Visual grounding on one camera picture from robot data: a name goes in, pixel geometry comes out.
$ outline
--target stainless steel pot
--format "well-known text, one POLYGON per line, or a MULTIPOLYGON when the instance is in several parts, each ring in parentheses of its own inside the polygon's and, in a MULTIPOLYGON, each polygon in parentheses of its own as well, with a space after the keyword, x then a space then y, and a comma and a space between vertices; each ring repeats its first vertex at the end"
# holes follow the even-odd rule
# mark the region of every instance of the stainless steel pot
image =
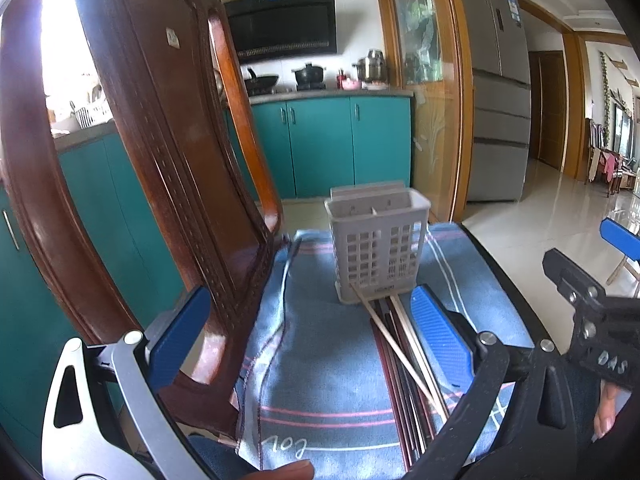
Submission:
POLYGON ((382 51, 372 48, 367 57, 360 58, 353 66, 356 67, 360 81, 386 83, 386 63, 382 51))

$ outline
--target chair backrest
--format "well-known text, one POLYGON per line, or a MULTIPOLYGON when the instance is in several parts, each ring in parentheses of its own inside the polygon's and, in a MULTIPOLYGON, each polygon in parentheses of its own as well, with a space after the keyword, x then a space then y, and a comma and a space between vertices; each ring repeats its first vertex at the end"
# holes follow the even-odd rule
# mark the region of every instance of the chair backrest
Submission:
MULTIPOLYGON (((42 0, 0 4, 0 140, 12 207, 75 327, 88 342, 111 342, 139 325, 82 227, 55 156, 39 62, 42 0)), ((204 284, 212 296, 196 380, 181 374, 162 398, 178 420, 232 434, 237 413, 228 400, 282 207, 255 140, 224 7, 220 0, 76 4, 116 126, 185 286, 204 284), (265 218, 228 139, 213 56, 265 218)))

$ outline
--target tiled floor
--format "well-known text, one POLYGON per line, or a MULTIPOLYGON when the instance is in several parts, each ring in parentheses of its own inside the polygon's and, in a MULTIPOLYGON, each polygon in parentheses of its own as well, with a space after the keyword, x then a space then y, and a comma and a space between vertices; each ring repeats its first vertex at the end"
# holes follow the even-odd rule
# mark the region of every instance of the tiled floor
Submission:
MULTIPOLYGON (((285 229, 328 229, 324 204, 285 202, 285 229)), ((640 216, 640 199, 624 191, 606 197, 602 184, 562 176, 538 161, 530 161, 524 196, 517 203, 471 204, 464 224, 498 261, 565 351, 571 339, 573 309, 542 272, 546 250, 557 247, 603 285, 622 255, 600 238, 598 227, 607 215, 618 221, 640 216)), ((623 270, 607 291, 631 296, 635 281, 623 270)))

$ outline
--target pink bowl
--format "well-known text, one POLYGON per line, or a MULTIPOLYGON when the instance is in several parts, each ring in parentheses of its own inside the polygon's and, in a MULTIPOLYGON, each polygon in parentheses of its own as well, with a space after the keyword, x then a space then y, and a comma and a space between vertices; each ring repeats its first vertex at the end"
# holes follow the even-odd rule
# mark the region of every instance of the pink bowl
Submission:
POLYGON ((357 79, 345 79, 342 82, 343 90, 359 90, 360 88, 362 88, 362 81, 357 79))

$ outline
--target glass door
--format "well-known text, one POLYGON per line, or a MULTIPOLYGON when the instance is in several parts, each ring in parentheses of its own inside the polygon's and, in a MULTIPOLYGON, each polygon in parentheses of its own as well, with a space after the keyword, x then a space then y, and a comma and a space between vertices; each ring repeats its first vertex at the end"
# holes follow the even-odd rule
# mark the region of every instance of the glass door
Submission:
POLYGON ((397 27, 396 84, 415 93, 412 186, 431 200, 431 221, 459 221, 473 141, 471 52, 462 0, 389 0, 389 5, 395 23, 385 18, 383 25, 397 27))

